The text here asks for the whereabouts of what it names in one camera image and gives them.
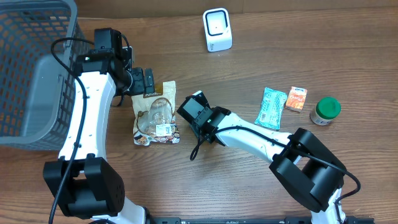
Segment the white brown snack bag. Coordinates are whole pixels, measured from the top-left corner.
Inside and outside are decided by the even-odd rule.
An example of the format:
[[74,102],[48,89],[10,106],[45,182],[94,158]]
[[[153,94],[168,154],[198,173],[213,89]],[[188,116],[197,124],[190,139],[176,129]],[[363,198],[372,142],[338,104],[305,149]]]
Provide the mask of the white brown snack bag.
[[157,83],[155,92],[132,96],[134,111],[133,140],[137,145],[148,146],[153,142],[180,142],[176,125],[176,82]]

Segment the teal wet wipes pack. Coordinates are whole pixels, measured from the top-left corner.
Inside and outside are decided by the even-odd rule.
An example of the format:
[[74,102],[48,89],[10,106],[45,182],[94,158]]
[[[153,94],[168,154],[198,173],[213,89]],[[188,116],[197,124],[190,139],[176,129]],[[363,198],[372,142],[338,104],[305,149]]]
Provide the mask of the teal wet wipes pack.
[[286,100],[286,93],[265,87],[261,108],[254,123],[265,128],[279,130]]

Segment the green white small bottle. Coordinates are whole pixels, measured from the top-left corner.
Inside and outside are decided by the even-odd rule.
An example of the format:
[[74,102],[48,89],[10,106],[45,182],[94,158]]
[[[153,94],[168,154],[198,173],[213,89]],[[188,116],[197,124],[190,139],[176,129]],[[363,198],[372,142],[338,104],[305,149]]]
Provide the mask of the green white small bottle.
[[340,102],[334,97],[322,98],[310,113],[310,119],[319,126],[330,124],[341,112]]

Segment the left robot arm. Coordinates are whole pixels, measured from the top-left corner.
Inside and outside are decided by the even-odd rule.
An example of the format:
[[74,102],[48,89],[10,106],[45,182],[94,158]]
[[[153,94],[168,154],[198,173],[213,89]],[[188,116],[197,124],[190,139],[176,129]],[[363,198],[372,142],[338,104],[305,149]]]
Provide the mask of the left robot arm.
[[126,36],[112,28],[95,30],[93,49],[64,66],[75,79],[76,95],[67,138],[58,159],[46,162],[43,177],[56,209],[92,223],[154,223],[145,207],[126,197],[121,176],[106,159],[106,130],[115,96],[155,91],[151,69],[134,68]]

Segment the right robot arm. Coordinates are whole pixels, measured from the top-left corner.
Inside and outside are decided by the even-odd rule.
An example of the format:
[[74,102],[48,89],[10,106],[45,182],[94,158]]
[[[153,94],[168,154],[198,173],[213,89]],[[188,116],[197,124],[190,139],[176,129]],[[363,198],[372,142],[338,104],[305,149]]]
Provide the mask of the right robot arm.
[[312,223],[349,223],[341,201],[358,193],[361,183],[310,131],[262,128],[226,108],[211,107],[202,91],[187,96],[177,112],[199,146],[216,142],[267,161],[289,195],[310,210]]

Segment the white barcode scanner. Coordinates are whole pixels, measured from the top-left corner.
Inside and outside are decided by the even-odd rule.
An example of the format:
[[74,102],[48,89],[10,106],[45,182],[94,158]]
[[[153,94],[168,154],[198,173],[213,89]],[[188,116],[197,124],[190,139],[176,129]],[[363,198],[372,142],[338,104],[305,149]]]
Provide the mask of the white barcode scanner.
[[209,9],[203,13],[206,46],[209,52],[228,50],[233,45],[229,13],[225,8]]

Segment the grey plastic mesh basket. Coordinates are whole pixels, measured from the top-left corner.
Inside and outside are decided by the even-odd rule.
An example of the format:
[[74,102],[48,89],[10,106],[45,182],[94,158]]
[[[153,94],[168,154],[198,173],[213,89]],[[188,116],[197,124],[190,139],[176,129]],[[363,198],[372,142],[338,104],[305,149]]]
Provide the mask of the grey plastic mesh basket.
[[[69,67],[90,45],[74,1],[1,1],[1,144],[59,151],[75,101]],[[78,42],[70,40],[78,37]]]

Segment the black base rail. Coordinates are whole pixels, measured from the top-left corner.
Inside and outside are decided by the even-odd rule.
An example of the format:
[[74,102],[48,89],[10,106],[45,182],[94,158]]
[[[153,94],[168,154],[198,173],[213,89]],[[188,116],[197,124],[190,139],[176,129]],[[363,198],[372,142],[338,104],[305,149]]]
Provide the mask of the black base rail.
[[310,217],[285,217],[279,219],[181,219],[179,217],[157,217],[156,224],[311,224]]

